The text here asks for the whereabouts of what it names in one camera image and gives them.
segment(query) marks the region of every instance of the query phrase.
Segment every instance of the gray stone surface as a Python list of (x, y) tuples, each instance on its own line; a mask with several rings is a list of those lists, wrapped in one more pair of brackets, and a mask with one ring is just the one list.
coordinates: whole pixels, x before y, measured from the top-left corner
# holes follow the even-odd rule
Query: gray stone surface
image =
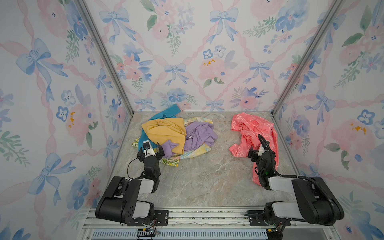
[[(252, 182), (252, 165), (249, 158), (234, 157), (228, 150), (240, 143), (240, 132), (231, 131), (231, 121), (240, 112), (181, 112), (181, 118), (205, 117), (211, 119), (218, 136), (212, 150), (191, 159), (181, 159), (178, 167), (160, 163), (160, 184), (153, 194), (142, 194), (139, 200), (153, 202), (157, 207), (184, 206), (256, 206), (266, 202), (294, 201), (294, 196), (268, 191)], [(127, 177), (127, 166), (136, 158), (137, 149), (131, 143), (141, 134), (141, 124), (155, 113), (136, 112), (122, 144), (113, 175)], [(270, 113), (252, 112), (271, 121)], [(287, 153), (279, 148), (281, 174), (294, 174)], [(129, 175), (139, 177), (144, 164), (135, 160), (129, 166)]]

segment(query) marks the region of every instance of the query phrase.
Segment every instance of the metal corner post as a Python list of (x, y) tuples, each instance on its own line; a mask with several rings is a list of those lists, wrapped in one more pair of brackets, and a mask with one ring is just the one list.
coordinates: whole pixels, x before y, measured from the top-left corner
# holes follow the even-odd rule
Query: metal corner post
[(112, 61), (108, 55), (108, 52), (106, 50), (106, 47), (105, 47), (103, 41), (101, 39), (101, 35), (96, 28), (94, 20), (93, 20), (91, 14), (89, 13), (89, 9), (88, 9), (88, 6), (87, 6), (85, 0), (75, 0), (74, 2), (76, 4), (77, 8), (79, 9), (79, 12), (80, 12), (81, 16), (83, 17), (83, 20), (84, 20), (87, 28), (89, 29), (89, 31), (90, 31), (93, 39), (94, 39), (95, 45), (98, 48), (100, 55), (105, 62), (106, 68), (107, 68), (107, 70), (108, 70), (108, 72), (112, 78), (113, 83), (115, 84), (115, 86), (116, 86), (116, 88), (117, 88), (117, 90), (121, 96), (121, 99), (122, 99), (125, 107), (128, 109), (129, 114), (132, 117), (133, 116), (133, 109), (132, 109), (131, 105), (129, 104), (127, 94), (125, 93), (124, 88), (123, 88), (123, 86), (122, 86), (122, 84), (118, 78), (117, 72), (116, 72), (115, 68), (113, 67)]
[(312, 58), (314, 51), (319, 46), (320, 41), (322, 40), (323, 36), (325, 36), (326, 31), (331, 27), (344, 1), (345, 0), (334, 0), (332, 5), (330, 6), (327, 14), (324, 17), (324, 21), (322, 22), (322, 24), (319, 26), (316, 33), (314, 34), (312, 42), (309, 44), (309, 46), (305, 50), (303, 57), (301, 58), (296, 70), (292, 73), (292, 76), (288, 81), (288, 84), (283, 89), (283, 92), (281, 93), (279, 99), (277, 100), (277, 103), (273, 107), (272, 109), (273, 117), (276, 116), (276, 114), (279, 112), (279, 110), (283, 106), (284, 101), (286, 100), (289, 93), (291, 92), (291, 89), (296, 84), (297, 79), (300, 77), (303, 70), (305, 69), (306, 64)]

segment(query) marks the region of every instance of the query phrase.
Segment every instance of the black mounting plate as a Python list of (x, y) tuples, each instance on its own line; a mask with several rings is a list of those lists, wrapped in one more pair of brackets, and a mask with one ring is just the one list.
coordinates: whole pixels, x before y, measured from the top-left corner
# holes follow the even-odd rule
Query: black mounting plate
[[(262, 214), (264, 210), (248, 210), (247, 214)], [(248, 217), (251, 227), (268, 226), (264, 221), (257, 221), (255, 217)]]
[[(166, 227), (168, 225), (168, 210), (155, 210), (155, 219), (157, 218), (158, 227)], [(131, 219), (127, 226), (130, 227), (143, 227), (143, 224), (135, 219)]]

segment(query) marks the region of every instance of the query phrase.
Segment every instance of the pile of clothes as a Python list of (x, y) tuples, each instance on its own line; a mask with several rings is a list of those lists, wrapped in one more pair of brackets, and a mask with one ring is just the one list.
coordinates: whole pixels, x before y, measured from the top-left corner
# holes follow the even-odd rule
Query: pile of clothes
[[(265, 138), (265, 140), (269, 141), (271, 150), (276, 153), (275, 168), (277, 169), (279, 166), (278, 138), (277, 132), (273, 128), (273, 123), (259, 116), (240, 113), (233, 116), (231, 130), (240, 131), (242, 135), (240, 145), (234, 144), (229, 148), (229, 151), (231, 151), (233, 156), (247, 157), (251, 146), (253, 149), (258, 150), (260, 147), (260, 141), (257, 135), (260, 134)], [(256, 167), (257, 165), (254, 163), (252, 167), (252, 181), (260, 185), (259, 177), (254, 171)]]
[(178, 166), (180, 159), (199, 156), (211, 151), (217, 135), (212, 120), (207, 118), (177, 118), (180, 108), (174, 104), (170, 108), (154, 115), (142, 124), (141, 137), (132, 145), (138, 149), (149, 140), (153, 148), (159, 143), (165, 153), (160, 161), (163, 164)]

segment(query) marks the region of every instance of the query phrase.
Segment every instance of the purple cloth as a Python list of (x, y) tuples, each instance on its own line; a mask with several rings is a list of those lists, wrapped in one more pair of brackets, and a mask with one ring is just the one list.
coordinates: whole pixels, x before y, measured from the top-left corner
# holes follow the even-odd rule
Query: purple cloth
[(173, 155), (172, 149), (174, 149), (176, 146), (178, 146), (178, 143), (173, 143), (170, 140), (166, 141), (161, 146), (163, 147), (165, 155), (163, 156), (164, 159), (170, 158)]
[(187, 136), (185, 137), (184, 152), (198, 149), (203, 143), (211, 146), (215, 143), (217, 135), (214, 132), (214, 125), (209, 122), (193, 122), (185, 127)]

